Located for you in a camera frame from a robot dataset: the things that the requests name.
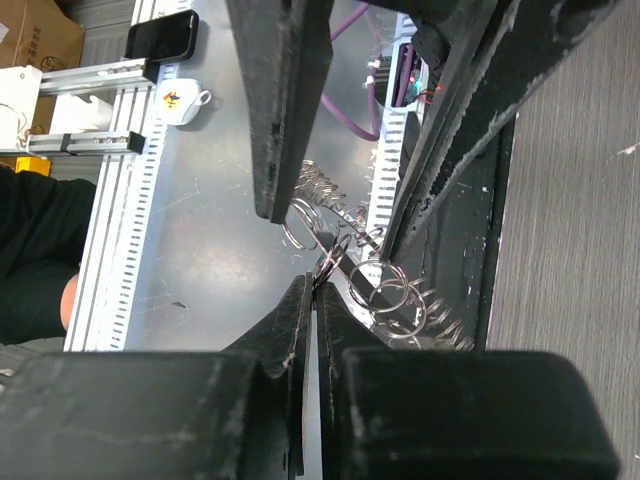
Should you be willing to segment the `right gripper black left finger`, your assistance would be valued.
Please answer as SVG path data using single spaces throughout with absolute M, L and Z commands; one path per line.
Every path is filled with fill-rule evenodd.
M 1 396 L 5 479 L 293 479 L 312 281 L 219 352 L 55 353 Z

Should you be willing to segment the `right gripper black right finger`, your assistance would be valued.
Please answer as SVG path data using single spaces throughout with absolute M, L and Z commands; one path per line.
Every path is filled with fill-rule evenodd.
M 549 352 L 393 349 L 317 292 L 327 479 L 614 479 L 587 383 Z

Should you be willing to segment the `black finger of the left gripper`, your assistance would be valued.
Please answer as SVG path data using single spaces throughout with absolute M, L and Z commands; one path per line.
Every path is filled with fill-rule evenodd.
M 250 121 L 254 204 L 285 221 L 333 58 L 325 0 L 226 3 Z
M 401 260 L 471 161 L 614 10 L 614 1 L 471 1 L 398 191 L 382 257 Z

